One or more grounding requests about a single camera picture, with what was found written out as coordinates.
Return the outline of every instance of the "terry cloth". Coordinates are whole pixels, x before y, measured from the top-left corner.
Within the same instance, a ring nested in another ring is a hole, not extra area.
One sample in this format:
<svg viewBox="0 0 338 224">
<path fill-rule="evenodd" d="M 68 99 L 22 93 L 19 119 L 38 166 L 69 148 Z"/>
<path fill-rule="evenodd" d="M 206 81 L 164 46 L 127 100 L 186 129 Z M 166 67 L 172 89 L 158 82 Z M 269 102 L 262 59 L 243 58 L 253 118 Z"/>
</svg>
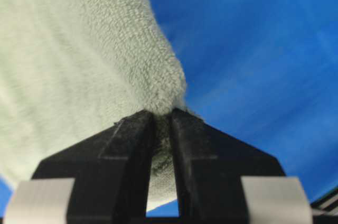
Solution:
<svg viewBox="0 0 338 224">
<path fill-rule="evenodd" d="M 176 199 L 165 114 L 196 114 L 149 0 L 0 1 L 0 175 L 8 185 L 15 190 L 41 159 L 146 109 L 161 139 L 147 210 Z"/>
</svg>

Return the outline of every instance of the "light green towel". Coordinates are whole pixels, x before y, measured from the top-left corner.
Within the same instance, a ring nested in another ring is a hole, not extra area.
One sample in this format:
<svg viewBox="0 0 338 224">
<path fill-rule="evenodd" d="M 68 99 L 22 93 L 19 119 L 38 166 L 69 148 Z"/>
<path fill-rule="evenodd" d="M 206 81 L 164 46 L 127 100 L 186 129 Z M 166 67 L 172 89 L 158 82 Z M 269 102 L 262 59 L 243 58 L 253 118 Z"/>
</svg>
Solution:
<svg viewBox="0 0 338 224">
<path fill-rule="evenodd" d="M 149 0 L 0 0 L 0 175 L 12 189 L 41 159 L 146 109 L 162 140 L 147 210 L 174 200 L 163 115 L 187 110 L 185 90 Z"/>
</svg>

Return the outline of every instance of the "white tape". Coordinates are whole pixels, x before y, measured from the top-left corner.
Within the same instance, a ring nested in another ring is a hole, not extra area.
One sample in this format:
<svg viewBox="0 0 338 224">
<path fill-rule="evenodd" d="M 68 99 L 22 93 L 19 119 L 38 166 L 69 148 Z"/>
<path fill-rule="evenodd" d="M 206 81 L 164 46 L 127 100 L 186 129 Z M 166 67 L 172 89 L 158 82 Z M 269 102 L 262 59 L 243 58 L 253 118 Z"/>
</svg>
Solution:
<svg viewBox="0 0 338 224">
<path fill-rule="evenodd" d="M 66 224 L 75 179 L 22 181 L 6 208 L 3 224 Z"/>
<path fill-rule="evenodd" d="M 242 176 L 250 224 L 312 224 L 312 211 L 298 178 Z"/>
</svg>

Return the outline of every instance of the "towel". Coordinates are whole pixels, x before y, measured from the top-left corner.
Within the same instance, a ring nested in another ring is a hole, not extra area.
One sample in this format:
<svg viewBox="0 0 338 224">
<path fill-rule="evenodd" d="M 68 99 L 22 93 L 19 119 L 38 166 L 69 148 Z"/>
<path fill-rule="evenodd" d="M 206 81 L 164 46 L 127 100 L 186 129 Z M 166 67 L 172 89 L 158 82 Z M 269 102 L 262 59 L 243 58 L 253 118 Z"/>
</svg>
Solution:
<svg viewBox="0 0 338 224">
<path fill-rule="evenodd" d="M 189 110 L 179 60 L 149 0 L 0 0 L 0 175 L 146 109 L 160 139 L 147 211 L 176 199 L 166 114 Z"/>
</svg>

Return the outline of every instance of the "blue background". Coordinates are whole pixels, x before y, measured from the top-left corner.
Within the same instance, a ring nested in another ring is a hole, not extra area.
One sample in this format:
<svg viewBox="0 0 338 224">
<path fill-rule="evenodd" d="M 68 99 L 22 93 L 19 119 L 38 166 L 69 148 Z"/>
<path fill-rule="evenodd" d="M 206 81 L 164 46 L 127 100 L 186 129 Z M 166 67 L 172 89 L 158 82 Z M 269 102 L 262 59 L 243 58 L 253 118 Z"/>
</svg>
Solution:
<svg viewBox="0 0 338 224">
<path fill-rule="evenodd" d="M 338 185 L 338 0 L 151 4 L 192 110 L 277 157 L 310 202 Z M 177 201 L 147 214 L 177 216 Z"/>
</svg>

